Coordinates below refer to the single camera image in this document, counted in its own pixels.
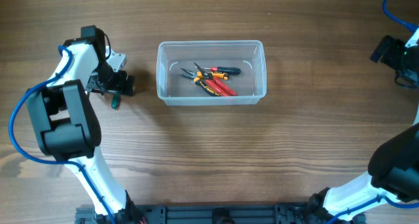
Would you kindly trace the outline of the green handled screwdriver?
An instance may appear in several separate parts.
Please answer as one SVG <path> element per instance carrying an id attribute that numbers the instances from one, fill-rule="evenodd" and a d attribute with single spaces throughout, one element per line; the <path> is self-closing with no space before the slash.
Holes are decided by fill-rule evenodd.
<path id="1" fill-rule="evenodd" d="M 113 98 L 111 100 L 111 107 L 113 109 L 118 109 L 121 102 L 121 95 L 119 92 L 116 92 L 113 94 Z"/>

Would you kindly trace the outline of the orange black pliers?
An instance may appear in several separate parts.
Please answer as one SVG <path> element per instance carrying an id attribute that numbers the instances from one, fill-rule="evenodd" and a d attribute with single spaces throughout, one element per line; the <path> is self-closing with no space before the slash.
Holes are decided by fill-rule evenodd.
<path id="1" fill-rule="evenodd" d="M 219 85 L 215 83 L 214 80 L 205 79 L 203 76 L 198 76 L 198 73 L 190 71 L 188 69 L 182 68 L 185 72 L 180 73 L 179 75 L 188 79 L 191 79 L 195 85 L 199 86 L 205 93 L 209 94 L 210 96 L 229 96 L 227 92 L 225 92 Z"/>

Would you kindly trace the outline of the red handled snips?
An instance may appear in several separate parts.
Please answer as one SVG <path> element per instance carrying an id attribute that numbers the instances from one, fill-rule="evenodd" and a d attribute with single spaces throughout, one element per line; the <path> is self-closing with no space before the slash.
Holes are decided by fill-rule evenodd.
<path id="1" fill-rule="evenodd" d="M 196 68 L 199 70 L 205 83 L 213 89 L 220 96 L 237 96 L 238 94 L 231 89 L 223 80 L 228 80 L 228 73 L 222 71 L 206 71 L 203 67 L 199 66 L 196 62 L 194 63 Z"/>

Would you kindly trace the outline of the red black screwdriver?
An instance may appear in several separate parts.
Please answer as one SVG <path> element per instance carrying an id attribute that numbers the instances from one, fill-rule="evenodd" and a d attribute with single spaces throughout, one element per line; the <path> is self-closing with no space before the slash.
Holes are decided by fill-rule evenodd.
<path id="1" fill-rule="evenodd" d="M 205 70 L 210 70 L 214 73 L 227 73 L 229 75 L 241 74 L 241 69 L 237 67 L 204 67 Z"/>

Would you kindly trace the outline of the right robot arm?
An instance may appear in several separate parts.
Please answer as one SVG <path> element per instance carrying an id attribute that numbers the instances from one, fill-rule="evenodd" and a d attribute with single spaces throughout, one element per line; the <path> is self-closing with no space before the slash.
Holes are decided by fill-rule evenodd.
<path id="1" fill-rule="evenodd" d="M 370 59 L 395 70 L 413 88 L 418 87 L 418 34 L 406 42 L 385 36 Z M 352 222 L 377 206 L 418 207 L 418 121 L 382 144 L 367 171 L 350 182 L 311 196 L 304 211 L 306 223 Z"/>

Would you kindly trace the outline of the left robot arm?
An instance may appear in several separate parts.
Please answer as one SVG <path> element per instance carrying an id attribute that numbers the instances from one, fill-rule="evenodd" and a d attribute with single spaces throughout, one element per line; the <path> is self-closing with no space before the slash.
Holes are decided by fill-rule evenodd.
<path id="1" fill-rule="evenodd" d="M 126 56 L 114 52 L 96 26 L 58 47 L 62 57 L 45 82 L 30 88 L 26 104 L 41 152 L 50 164 L 63 164 L 78 178 L 94 203 L 96 223 L 146 223 L 128 192 L 113 177 L 100 149 L 101 128 L 89 100 L 91 92 L 112 94 L 113 108 L 134 93 L 134 77 L 123 67 Z"/>

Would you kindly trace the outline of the clear plastic container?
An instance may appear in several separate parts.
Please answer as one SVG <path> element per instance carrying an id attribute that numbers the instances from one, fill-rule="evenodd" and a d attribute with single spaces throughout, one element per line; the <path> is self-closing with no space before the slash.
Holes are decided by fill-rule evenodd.
<path id="1" fill-rule="evenodd" d="M 236 96 L 210 96 L 187 78 L 185 70 L 209 72 L 212 67 L 235 67 L 240 74 L 223 82 Z M 156 63 L 157 96 L 166 105 L 210 106 L 251 105 L 267 91 L 266 60 L 258 40 L 165 41 L 158 47 Z"/>

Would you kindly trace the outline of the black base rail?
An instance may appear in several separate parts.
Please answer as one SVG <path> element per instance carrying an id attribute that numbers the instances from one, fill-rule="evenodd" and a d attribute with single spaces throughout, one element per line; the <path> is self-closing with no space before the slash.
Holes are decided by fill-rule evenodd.
<path id="1" fill-rule="evenodd" d="M 303 203 L 275 205 L 226 205 L 226 206 L 137 206 L 150 224 L 304 224 L 325 223 L 315 216 L 304 217 Z"/>

